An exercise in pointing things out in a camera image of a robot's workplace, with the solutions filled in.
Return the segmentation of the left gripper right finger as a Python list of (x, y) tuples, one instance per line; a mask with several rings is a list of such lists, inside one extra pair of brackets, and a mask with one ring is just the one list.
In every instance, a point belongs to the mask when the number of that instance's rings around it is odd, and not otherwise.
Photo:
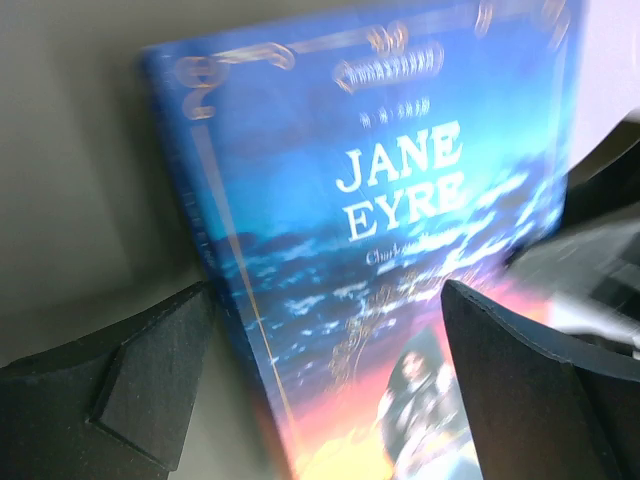
[(444, 283), (441, 305), (484, 478), (638, 478), (638, 360), (459, 281)]

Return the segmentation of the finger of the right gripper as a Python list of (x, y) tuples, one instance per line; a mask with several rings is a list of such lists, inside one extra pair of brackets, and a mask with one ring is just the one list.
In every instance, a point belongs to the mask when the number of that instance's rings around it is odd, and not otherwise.
[(639, 358), (638, 218), (572, 228), (513, 254), (506, 271), (552, 301), (552, 328)]

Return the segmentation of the blue Jane Eyre book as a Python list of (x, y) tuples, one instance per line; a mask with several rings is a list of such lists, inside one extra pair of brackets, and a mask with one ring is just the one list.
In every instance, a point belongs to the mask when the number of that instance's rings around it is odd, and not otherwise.
[(293, 479), (478, 479), (441, 313), (566, 195), (586, 5), (374, 1), (141, 53), (171, 175)]

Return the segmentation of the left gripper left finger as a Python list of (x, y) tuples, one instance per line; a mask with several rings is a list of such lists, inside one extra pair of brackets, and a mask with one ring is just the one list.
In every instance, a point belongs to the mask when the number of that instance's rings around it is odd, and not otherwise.
[(3, 367), (2, 478), (168, 478), (183, 451), (213, 314), (199, 282)]

